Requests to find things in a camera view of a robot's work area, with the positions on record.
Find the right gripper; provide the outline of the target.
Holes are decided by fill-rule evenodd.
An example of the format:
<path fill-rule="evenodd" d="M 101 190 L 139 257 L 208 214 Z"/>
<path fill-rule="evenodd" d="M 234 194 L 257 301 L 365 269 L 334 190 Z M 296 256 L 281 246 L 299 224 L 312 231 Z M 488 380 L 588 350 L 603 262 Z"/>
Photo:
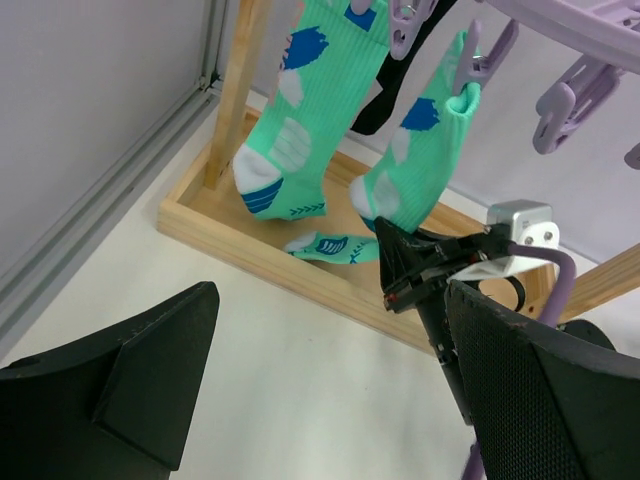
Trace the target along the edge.
<path fill-rule="evenodd" d="M 615 352 L 608 339 L 602 332 L 589 337 L 592 326 L 587 322 L 572 332 L 547 320 L 572 288 L 575 265 L 570 257 L 493 234 L 450 238 L 421 228 L 407 233 L 382 217 L 374 227 L 384 307 L 393 313 L 418 311 L 467 424 L 507 411 L 522 417 L 535 395 L 563 418 L 608 408 L 598 399 L 590 404 L 578 400 L 581 392 L 615 375 Z M 511 253 L 560 267 L 558 284 L 537 320 L 449 279 L 481 254 L 498 259 Z"/>

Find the purple round clip hanger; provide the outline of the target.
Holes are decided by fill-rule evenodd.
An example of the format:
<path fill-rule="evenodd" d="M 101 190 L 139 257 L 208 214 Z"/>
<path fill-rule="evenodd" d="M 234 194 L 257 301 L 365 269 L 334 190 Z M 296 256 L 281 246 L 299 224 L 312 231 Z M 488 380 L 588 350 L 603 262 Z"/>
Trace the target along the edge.
<path fill-rule="evenodd" d="M 389 4 L 390 55 L 406 57 L 439 1 L 392 1 Z M 636 1 L 493 1 L 507 22 L 485 53 L 480 52 L 482 23 L 473 19 L 459 61 L 453 93 L 468 82 L 481 89 L 494 78 L 528 29 L 577 57 L 535 103 L 538 118 L 532 146 L 540 155 L 557 152 L 616 93 L 626 75 L 639 73 L 639 4 Z M 391 136 L 391 119 L 377 133 L 361 138 L 382 142 Z"/>

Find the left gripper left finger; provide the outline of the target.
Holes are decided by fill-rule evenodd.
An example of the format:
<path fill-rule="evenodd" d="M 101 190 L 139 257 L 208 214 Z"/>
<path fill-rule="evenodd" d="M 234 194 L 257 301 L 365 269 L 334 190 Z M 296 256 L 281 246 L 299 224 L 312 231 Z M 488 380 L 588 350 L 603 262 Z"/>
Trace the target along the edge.
<path fill-rule="evenodd" d="M 219 311 L 199 282 L 1 370 L 4 479 L 167 479 L 183 457 Z"/>

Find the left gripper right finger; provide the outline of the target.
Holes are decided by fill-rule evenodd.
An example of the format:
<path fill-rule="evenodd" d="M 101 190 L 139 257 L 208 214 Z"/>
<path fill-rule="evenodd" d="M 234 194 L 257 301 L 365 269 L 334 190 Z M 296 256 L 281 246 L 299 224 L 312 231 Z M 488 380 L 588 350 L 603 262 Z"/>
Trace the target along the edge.
<path fill-rule="evenodd" d="M 638 478 L 638 359 L 459 281 L 445 298 L 487 478 Z"/>

